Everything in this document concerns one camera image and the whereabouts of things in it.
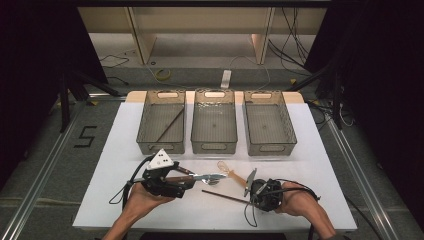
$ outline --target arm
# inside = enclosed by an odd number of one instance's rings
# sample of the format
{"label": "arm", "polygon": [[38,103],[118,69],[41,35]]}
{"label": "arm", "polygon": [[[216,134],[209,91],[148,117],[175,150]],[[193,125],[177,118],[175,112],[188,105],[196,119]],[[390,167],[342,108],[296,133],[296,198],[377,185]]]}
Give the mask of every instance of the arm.
{"label": "arm", "polygon": [[124,210],[103,239],[122,239],[135,222],[146,216],[155,207],[172,200],[174,198],[153,196],[144,189],[141,183],[135,183]]}
{"label": "arm", "polygon": [[[291,182],[283,184],[283,188],[293,187],[301,186]],[[321,239],[329,239],[336,235],[324,208],[307,192],[300,190],[285,192],[282,203],[275,212],[305,217],[314,226]]]}

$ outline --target black cable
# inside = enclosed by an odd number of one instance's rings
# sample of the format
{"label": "black cable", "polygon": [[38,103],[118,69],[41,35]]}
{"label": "black cable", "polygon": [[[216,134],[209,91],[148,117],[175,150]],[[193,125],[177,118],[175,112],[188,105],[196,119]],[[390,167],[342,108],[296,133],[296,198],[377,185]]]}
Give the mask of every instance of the black cable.
{"label": "black cable", "polygon": [[[280,53],[280,54],[278,54],[278,53],[276,53],[275,52],[275,50],[274,49],[272,49],[271,48],[271,46],[270,45],[268,45],[268,47],[269,47],[269,49],[277,56],[277,57],[279,57],[280,58],[280,60],[281,60],[281,66],[283,66],[283,68],[286,70],[286,71],[288,71],[288,72],[291,72],[291,73],[294,73],[294,74],[298,74],[298,75],[301,75],[301,76],[306,76],[306,77],[310,77],[311,75],[310,74],[304,74],[304,73],[299,73],[299,72],[295,72],[295,71],[293,71],[293,70],[290,70],[290,69],[288,69],[285,65],[284,65],[284,63],[283,63],[283,60],[284,61],[286,61],[286,62],[290,62],[290,63],[294,63],[294,62],[292,62],[291,60],[289,60],[289,59],[285,59],[283,56],[287,56],[287,57],[289,57],[288,55],[286,55],[285,53],[281,53],[280,51],[281,50],[279,50],[278,48],[276,48],[275,47],[275,45],[274,45],[274,47],[277,49],[277,51]],[[300,67],[302,67],[303,69],[305,69],[302,65],[300,65],[300,63],[295,63],[295,64],[297,64],[297,65],[299,65]]]}
{"label": "black cable", "polygon": [[122,79],[120,79],[119,77],[107,77],[107,78],[113,78],[113,79],[117,79],[117,80],[119,80],[119,81],[121,81],[122,83],[124,83],[125,85],[130,85],[130,83],[129,82],[127,82],[127,81],[124,81],[124,80],[122,80]]}
{"label": "black cable", "polygon": [[327,119],[327,121],[325,121],[325,123],[323,123],[322,125],[321,125],[321,127],[319,127],[318,128],[318,132],[319,131],[321,131],[321,129],[325,126],[325,125],[327,125],[327,123],[331,120],[332,118],[331,117],[329,117],[328,119]]}
{"label": "black cable", "polygon": [[126,63],[126,62],[130,61],[130,59],[129,59],[129,58],[123,58],[123,57],[118,57],[118,56],[114,56],[114,55],[107,55],[106,57],[99,59],[99,61],[101,62],[101,61],[105,60],[105,59],[106,59],[106,58],[108,58],[108,57],[114,57],[114,58],[122,59],[122,60],[124,60],[124,61],[123,61],[123,62],[121,62],[121,63],[118,63],[118,64],[116,64],[116,65],[114,65],[114,66],[102,66],[102,67],[105,67],[105,68],[114,68],[114,67],[116,67],[116,66],[122,65],[122,64],[124,64],[124,63]]}
{"label": "black cable", "polygon": [[278,51],[278,53],[280,53],[280,55],[278,55],[276,53],[275,54],[277,56],[279,56],[282,60],[284,60],[286,62],[294,63],[294,64],[298,65],[299,67],[305,69],[305,67],[301,63],[299,63],[298,61],[294,60],[292,57],[290,57],[289,55],[287,55],[287,53],[284,52],[284,46],[280,50],[280,49],[277,48],[277,46],[271,40],[268,40],[268,41],[269,41],[269,43],[271,43],[271,46],[273,46],[275,48],[275,50]]}
{"label": "black cable", "polygon": [[284,182],[296,183],[297,185],[300,185],[300,186],[302,186],[302,187],[305,187],[305,188],[310,189],[310,188],[309,188],[309,187],[307,187],[306,185],[303,185],[303,184],[301,184],[301,183],[299,183],[299,182],[296,182],[296,181],[293,181],[293,180],[288,180],[288,179],[284,179],[284,178],[277,178],[277,179],[275,179],[275,180],[277,180],[277,181],[284,181]]}
{"label": "black cable", "polygon": [[[122,210],[124,210],[125,205],[127,204],[127,200],[128,200],[128,195],[129,192],[131,190],[132,185],[135,183],[134,179],[137,176],[138,172],[140,171],[141,167],[143,167],[143,165],[146,162],[150,162],[153,158],[155,157],[155,154],[149,157],[146,157],[139,165],[138,167],[135,169],[133,175],[131,176],[130,180],[127,181],[127,183],[125,184],[125,186],[112,198],[109,200],[109,204],[118,204],[119,202],[122,201]],[[116,196],[118,196],[118,194],[122,192],[122,196],[121,199],[118,202],[112,202],[113,199],[116,198]],[[124,237],[122,238],[123,240],[127,239],[127,233],[124,235]]]}
{"label": "black cable", "polygon": [[309,227],[309,232],[308,232],[308,240],[312,240],[312,238],[314,237],[314,225],[311,224],[311,226]]}
{"label": "black cable", "polygon": [[262,196],[265,195],[271,195],[271,194],[275,194],[275,193],[285,193],[285,192],[290,192],[290,191],[304,191],[309,193],[315,200],[319,200],[320,198],[314,193],[314,191],[312,191],[312,189],[305,187],[305,188],[283,188],[281,190],[276,190],[276,191],[271,191],[271,192],[267,192],[264,194],[261,194]]}
{"label": "black cable", "polygon": [[377,229],[375,229],[374,225],[372,225],[371,221],[367,218],[367,216],[365,216],[365,214],[361,210],[359,210],[359,208],[345,194],[343,194],[343,196],[356,209],[356,211],[358,211],[358,213],[362,216],[362,218],[364,218],[364,220],[368,223],[368,225],[371,227],[371,229],[377,235],[377,238],[380,239],[380,240],[383,240],[380,233],[377,231]]}
{"label": "black cable", "polygon": [[323,120],[322,121],[319,121],[319,122],[315,122],[315,124],[322,124],[322,123],[324,123],[325,122],[326,111],[324,111],[317,104],[315,104],[315,103],[313,103],[311,101],[306,101],[306,104],[309,106],[309,108],[311,108],[311,109],[317,109],[322,114]]}
{"label": "black cable", "polygon": [[[244,218],[246,219],[247,223],[252,227],[258,226],[258,223],[256,222],[256,217],[255,217],[255,199],[257,200],[257,197],[255,195],[251,196],[249,203],[247,203],[246,206],[244,207]],[[255,224],[250,223],[249,219],[247,218],[246,210],[249,204],[252,205],[252,215],[253,215],[253,221]]]}
{"label": "black cable", "polygon": [[284,8],[281,8],[281,10],[282,10],[284,18],[286,20],[287,26],[290,30],[289,37],[290,37],[290,35],[293,36],[293,39],[295,40],[295,43],[296,43],[296,48],[297,48],[297,52],[299,54],[299,57],[300,57],[301,61],[303,63],[305,63],[303,61],[303,58],[305,58],[305,60],[306,60],[307,57],[305,56],[305,52],[308,53],[308,51],[305,49],[305,47],[303,47],[303,44],[302,44],[302,42],[300,41],[300,39],[297,35],[297,15],[299,13],[299,9],[298,8],[293,9],[293,24],[292,24],[291,27],[290,27],[289,20],[287,19],[287,15],[284,12]]}

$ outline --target person's right hand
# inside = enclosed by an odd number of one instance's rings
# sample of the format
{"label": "person's right hand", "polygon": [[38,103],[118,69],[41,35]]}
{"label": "person's right hand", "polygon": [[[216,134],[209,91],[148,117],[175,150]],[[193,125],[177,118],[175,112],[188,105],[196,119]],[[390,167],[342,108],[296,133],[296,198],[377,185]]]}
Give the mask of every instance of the person's right hand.
{"label": "person's right hand", "polygon": [[103,237],[103,240],[122,239],[136,221],[146,216],[155,207],[172,200],[174,198],[154,196],[147,192],[141,183],[135,183],[124,210]]}
{"label": "person's right hand", "polygon": [[[284,182],[282,187],[283,189],[302,188],[301,185],[292,182]],[[336,231],[324,208],[306,191],[294,190],[284,192],[281,205],[275,209],[275,212],[305,217],[314,226],[321,239],[327,239],[336,235]]]}

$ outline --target bin handle cutout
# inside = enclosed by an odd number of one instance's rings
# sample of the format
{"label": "bin handle cutout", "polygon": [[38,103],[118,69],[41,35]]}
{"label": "bin handle cutout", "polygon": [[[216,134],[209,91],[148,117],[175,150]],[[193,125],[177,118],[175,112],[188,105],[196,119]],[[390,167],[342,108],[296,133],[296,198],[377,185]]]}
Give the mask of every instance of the bin handle cutout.
{"label": "bin handle cutout", "polygon": [[201,145],[203,150],[226,150],[227,145],[223,143],[205,143]]}
{"label": "bin handle cutout", "polygon": [[176,92],[159,92],[158,98],[176,98],[178,97],[178,93]]}
{"label": "bin handle cutout", "polygon": [[149,150],[160,150],[160,149],[174,150],[174,146],[172,146],[170,144],[149,145],[148,148],[149,148]]}
{"label": "bin handle cutout", "polygon": [[252,93],[252,95],[250,96],[253,99],[264,99],[264,98],[271,98],[272,94],[271,93]]}
{"label": "bin handle cutout", "polygon": [[205,92],[205,97],[223,98],[223,97],[225,97],[225,92]]}

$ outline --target gray floor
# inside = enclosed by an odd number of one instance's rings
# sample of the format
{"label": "gray floor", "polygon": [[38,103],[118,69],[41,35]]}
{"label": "gray floor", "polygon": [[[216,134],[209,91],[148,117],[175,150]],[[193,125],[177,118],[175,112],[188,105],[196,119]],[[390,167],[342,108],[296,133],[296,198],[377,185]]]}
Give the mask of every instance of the gray floor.
{"label": "gray floor", "polygon": [[[192,89],[199,85],[202,87],[219,87],[222,71],[228,68],[233,71],[230,87],[237,90],[257,89],[264,84],[266,84],[264,89],[284,90],[290,86],[290,79],[301,81],[304,78],[304,76],[284,70],[279,59],[270,52],[267,54],[265,65],[257,66],[250,62],[250,60],[254,59],[254,52],[248,36],[245,35],[180,35],[172,36],[172,38],[169,35],[164,35],[163,38],[158,39],[151,61],[147,66],[153,72],[160,68],[171,70],[171,78],[166,81],[166,84],[177,84],[178,86],[165,85],[155,81],[146,66],[137,64],[128,36],[118,35],[112,37],[113,40],[121,39],[121,44],[112,47],[108,45],[110,41],[108,39],[104,40],[102,36],[93,36],[93,41],[97,43],[96,50],[99,57],[108,54],[119,54],[124,51],[126,51],[124,56],[132,54],[130,61],[122,66],[104,68],[108,77],[119,77],[129,83],[129,85],[124,85],[117,79],[109,79],[109,85],[122,93],[155,88],[185,87]],[[274,36],[274,38],[276,43],[278,41],[283,42],[281,36]],[[306,36],[303,39],[313,41],[313,37],[310,36]],[[104,63],[104,65],[110,64],[109,66],[113,66],[119,63],[119,61],[116,62],[117,60],[113,61],[113,63],[108,62]],[[289,64],[287,66],[290,69],[295,68]],[[301,90],[305,100],[315,99],[314,90],[316,84],[313,83]],[[93,94],[103,94],[91,86],[87,86],[87,89]],[[105,230],[82,231],[73,228],[72,222],[122,100],[97,97],[93,98],[90,104],[78,102],[74,105],[74,102],[72,102],[72,112],[75,113],[78,109],[81,109],[81,112],[75,121],[63,150],[58,156],[57,163],[42,188],[34,209],[20,232],[19,239],[93,239],[94,237],[101,237],[105,233]],[[32,183],[37,178],[37,174],[42,169],[46,159],[51,157],[50,151],[60,137],[60,111],[59,105],[53,106],[51,114],[47,116],[44,126],[34,140],[33,145],[28,149],[27,159],[20,163],[0,193],[0,231],[2,233],[5,231],[9,220],[14,216],[22,198],[26,196]],[[322,120],[321,112],[316,109],[311,109],[311,112],[316,122]],[[90,147],[76,148],[76,145],[88,143],[87,139],[79,138],[81,131],[86,126],[96,126],[96,128],[86,130],[86,135],[94,136],[95,138]],[[349,165],[334,138],[330,124],[317,124],[317,128],[320,129],[322,141],[344,194],[376,226],[370,208],[367,206]],[[352,151],[364,170],[365,176],[381,202],[384,211],[390,217],[390,222],[399,239],[424,239],[423,232],[391,185],[384,170],[377,166],[377,160],[369,148],[360,124],[354,124],[351,127],[345,125],[342,132],[348,139]],[[352,205],[350,206],[357,222],[358,230],[346,235],[351,239],[378,239],[359,212]],[[139,231],[131,231],[129,239],[137,239],[141,234]],[[289,240],[307,239],[306,233],[287,233],[286,235]]]}

